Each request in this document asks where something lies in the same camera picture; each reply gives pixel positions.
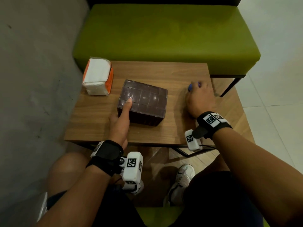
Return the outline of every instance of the dark brown container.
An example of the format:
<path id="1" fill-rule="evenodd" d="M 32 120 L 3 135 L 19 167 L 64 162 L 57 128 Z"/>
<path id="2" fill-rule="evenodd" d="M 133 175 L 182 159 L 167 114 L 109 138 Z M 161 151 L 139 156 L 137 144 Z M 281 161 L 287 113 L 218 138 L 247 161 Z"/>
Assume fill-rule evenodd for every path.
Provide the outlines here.
<path id="1" fill-rule="evenodd" d="M 132 98 L 130 122 L 157 126 L 165 117 L 167 89 L 125 80 L 118 102 L 120 116 L 124 103 Z"/>

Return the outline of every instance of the white tracking device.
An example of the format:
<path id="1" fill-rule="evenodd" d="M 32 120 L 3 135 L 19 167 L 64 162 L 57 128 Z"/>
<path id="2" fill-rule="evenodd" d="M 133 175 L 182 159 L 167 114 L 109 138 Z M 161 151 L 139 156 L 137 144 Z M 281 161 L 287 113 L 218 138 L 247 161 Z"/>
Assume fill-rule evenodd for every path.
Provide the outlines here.
<path id="1" fill-rule="evenodd" d="M 184 133 L 189 150 L 190 151 L 202 150 L 203 148 L 202 148 L 202 146 L 200 146 L 201 145 L 200 139 L 195 139 L 192 136 L 192 132 L 193 132 L 193 130 L 190 129 L 190 130 L 185 131 L 185 133 Z"/>
<path id="2" fill-rule="evenodd" d="M 124 168 L 123 181 L 128 184 L 139 184 L 141 180 L 143 156 L 140 152 L 129 152 L 127 158 L 122 158 L 124 161 L 120 164 Z"/>

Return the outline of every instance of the blue object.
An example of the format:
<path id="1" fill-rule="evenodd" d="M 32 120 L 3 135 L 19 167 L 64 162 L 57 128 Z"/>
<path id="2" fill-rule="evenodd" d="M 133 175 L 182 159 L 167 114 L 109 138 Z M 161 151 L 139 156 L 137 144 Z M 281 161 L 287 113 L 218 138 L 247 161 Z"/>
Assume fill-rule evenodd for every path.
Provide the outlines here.
<path id="1" fill-rule="evenodd" d="M 189 92 L 192 90 L 192 85 L 190 84 L 187 89 Z"/>

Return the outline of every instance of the wooden table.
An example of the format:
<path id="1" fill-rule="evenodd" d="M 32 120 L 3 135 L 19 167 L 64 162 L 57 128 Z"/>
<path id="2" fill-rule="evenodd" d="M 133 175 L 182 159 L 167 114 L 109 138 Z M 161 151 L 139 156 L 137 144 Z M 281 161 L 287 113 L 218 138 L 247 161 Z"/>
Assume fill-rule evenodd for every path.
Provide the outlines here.
<path id="1" fill-rule="evenodd" d="M 185 94 L 191 81 L 206 81 L 211 86 L 207 64 L 112 61 L 114 79 L 109 96 L 89 96 L 82 88 L 67 126 L 66 141 L 88 147 L 108 137 L 109 120 L 117 113 L 117 103 L 125 79 L 168 90 L 166 114 L 157 126 L 131 123 L 131 145 L 185 147 L 184 132 L 195 128 L 185 109 Z"/>

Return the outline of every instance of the dark blue shorts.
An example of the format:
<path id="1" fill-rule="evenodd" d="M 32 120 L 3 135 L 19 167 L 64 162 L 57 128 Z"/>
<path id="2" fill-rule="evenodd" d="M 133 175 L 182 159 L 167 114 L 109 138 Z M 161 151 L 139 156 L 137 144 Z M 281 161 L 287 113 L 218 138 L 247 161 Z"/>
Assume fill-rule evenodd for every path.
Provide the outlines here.
<path id="1" fill-rule="evenodd" d="M 65 193 L 47 200 L 49 210 Z M 263 217 L 229 171 L 214 172 L 192 181 L 184 193 L 185 208 L 171 226 L 263 226 Z M 132 226 L 145 226 L 120 185 L 108 186 L 93 226 L 108 221 L 131 220 Z"/>

